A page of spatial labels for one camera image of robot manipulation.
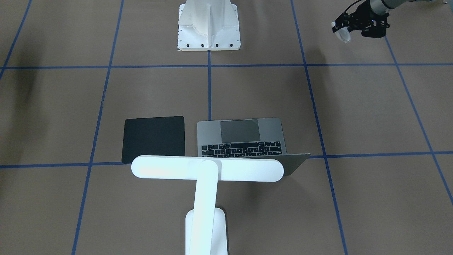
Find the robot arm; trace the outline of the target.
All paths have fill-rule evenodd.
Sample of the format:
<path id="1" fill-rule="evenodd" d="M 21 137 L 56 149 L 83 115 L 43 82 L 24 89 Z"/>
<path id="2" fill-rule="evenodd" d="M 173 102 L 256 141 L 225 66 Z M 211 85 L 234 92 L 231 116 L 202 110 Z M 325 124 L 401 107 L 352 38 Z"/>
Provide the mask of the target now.
<path id="1" fill-rule="evenodd" d="M 389 12 L 407 0 L 356 0 L 332 24 L 332 32 L 361 31 L 363 36 L 380 38 L 390 27 Z"/>

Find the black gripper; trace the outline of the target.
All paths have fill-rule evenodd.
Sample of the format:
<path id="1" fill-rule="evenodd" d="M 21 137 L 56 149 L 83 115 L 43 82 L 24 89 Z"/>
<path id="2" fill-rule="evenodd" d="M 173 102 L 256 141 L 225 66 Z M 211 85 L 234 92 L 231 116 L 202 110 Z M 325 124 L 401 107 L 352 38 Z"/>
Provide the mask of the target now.
<path id="1" fill-rule="evenodd" d="M 354 27 L 369 27 L 374 24 L 372 14 L 370 5 L 359 5 L 351 14 L 343 12 L 336 21 L 332 21 L 333 33 L 350 33 Z"/>

